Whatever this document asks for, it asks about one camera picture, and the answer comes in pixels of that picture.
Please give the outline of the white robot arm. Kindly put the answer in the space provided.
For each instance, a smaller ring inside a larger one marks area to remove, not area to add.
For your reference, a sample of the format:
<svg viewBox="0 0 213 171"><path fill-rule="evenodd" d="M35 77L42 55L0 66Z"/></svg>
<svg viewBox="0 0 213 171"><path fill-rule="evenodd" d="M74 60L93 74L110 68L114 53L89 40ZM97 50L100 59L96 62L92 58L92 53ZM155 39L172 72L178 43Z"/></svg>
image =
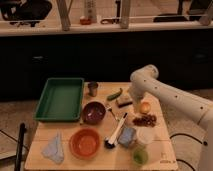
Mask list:
<svg viewBox="0 0 213 171"><path fill-rule="evenodd" d="M186 114L205 130L198 171L213 171L213 101L188 93L157 80L159 71L155 65L146 65L130 75L130 95L133 99L148 92Z"/></svg>

